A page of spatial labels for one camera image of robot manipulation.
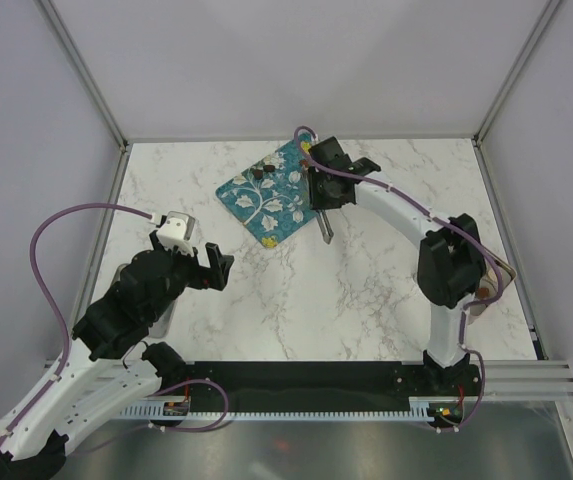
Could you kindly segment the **metal tongs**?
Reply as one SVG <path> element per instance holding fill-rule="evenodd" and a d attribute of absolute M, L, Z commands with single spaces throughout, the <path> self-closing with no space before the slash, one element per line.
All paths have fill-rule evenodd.
<path fill-rule="evenodd" d="M 334 238 L 334 231 L 332 229 L 332 226 L 331 226 L 331 223 L 329 221 L 329 218 L 327 216 L 326 211 L 325 210 L 319 210 L 317 212 L 317 218 L 318 218 L 318 224 L 320 227 L 320 231 L 322 234 L 322 239 L 327 245 L 330 245 L 332 243 L 333 238 Z"/>

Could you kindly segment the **pink chocolate box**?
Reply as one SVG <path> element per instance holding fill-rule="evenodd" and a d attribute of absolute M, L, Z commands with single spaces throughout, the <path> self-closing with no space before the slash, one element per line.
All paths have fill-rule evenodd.
<path fill-rule="evenodd" d="M 477 294 L 477 290 L 480 286 L 485 286 L 490 289 L 490 296 L 489 297 L 481 297 Z M 485 310 L 488 308 L 488 304 L 486 303 L 487 300 L 494 297 L 498 292 L 498 276 L 489 269 L 487 273 L 482 277 L 480 280 L 479 286 L 475 291 L 474 297 L 471 298 L 473 305 L 469 310 L 467 310 L 467 322 L 469 324 L 473 323 L 477 317 L 481 316 Z M 440 321 L 444 321 L 448 323 L 450 320 L 455 319 L 457 324 L 460 324 L 461 320 L 461 307 L 457 305 L 454 310 L 450 310 L 446 307 L 437 307 L 434 309 L 433 304 L 429 304 L 428 307 L 428 314 L 430 320 L 430 326 L 437 326 Z"/>

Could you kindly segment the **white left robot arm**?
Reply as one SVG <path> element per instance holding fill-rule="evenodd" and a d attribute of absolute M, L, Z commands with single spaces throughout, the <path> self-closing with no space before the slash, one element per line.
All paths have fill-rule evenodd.
<path fill-rule="evenodd" d="M 195 252 L 155 247 L 133 257 L 118 280 L 68 331 L 64 348 L 32 390 L 0 418 L 0 479 L 50 479 L 92 432 L 134 401 L 174 394 L 186 364 L 164 342 L 93 394 L 86 389 L 149 334 L 186 289 L 223 290 L 234 258 L 213 243 Z"/>

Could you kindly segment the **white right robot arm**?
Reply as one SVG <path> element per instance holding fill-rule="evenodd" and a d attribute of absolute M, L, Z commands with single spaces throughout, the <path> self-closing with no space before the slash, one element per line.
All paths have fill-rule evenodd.
<path fill-rule="evenodd" d="M 416 281 L 430 303 L 431 321 L 423 382 L 435 394 L 457 386 L 467 310 L 487 273 L 486 252 L 475 220 L 467 214 L 443 220 L 402 189 L 368 158 L 356 161 L 330 137 L 307 148 L 310 206 L 322 212 L 352 204 L 401 233 L 417 249 Z"/>

